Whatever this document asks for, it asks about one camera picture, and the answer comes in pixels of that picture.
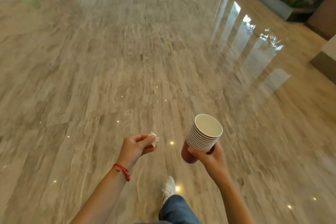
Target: white sneaker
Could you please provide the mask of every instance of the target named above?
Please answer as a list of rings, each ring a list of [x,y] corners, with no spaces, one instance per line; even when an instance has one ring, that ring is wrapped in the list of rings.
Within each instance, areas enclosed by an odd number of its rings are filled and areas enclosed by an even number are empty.
[[[164,185],[162,191],[163,191],[163,199],[162,199],[161,207],[164,205],[164,203],[169,197],[175,194],[175,182],[174,182],[173,177],[168,176],[166,180],[166,184]]]

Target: forearm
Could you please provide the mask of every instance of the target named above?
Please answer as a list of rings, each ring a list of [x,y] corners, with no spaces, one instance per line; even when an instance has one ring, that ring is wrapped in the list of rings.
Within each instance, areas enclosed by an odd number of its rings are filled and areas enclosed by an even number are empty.
[[[105,224],[125,183],[124,173],[111,169],[71,224]]]
[[[229,175],[221,174],[215,182],[221,192],[229,224],[253,224],[250,211]]]

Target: red bracelet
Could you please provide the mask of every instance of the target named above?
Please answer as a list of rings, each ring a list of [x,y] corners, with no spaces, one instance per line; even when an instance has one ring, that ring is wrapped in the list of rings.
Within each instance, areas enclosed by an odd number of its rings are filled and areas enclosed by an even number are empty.
[[[127,180],[128,182],[131,180],[131,178],[129,177],[129,174],[128,174],[129,171],[128,171],[126,168],[124,168],[122,165],[115,163],[115,164],[113,165],[112,168],[114,168],[117,172],[123,171],[126,180]]]

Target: blue jeans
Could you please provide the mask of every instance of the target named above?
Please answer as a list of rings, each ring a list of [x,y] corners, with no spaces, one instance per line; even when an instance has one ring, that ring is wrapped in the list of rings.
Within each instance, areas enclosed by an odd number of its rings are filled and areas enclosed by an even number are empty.
[[[159,212],[159,220],[172,224],[201,224],[183,197],[169,197]]]

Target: foot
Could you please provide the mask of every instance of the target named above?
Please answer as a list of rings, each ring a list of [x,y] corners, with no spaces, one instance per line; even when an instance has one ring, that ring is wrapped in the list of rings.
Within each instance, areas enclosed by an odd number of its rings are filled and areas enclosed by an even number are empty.
[[[168,176],[162,191],[163,191],[163,199],[162,199],[161,207],[164,205],[164,203],[169,197],[175,194],[175,182],[174,182],[173,177]]]

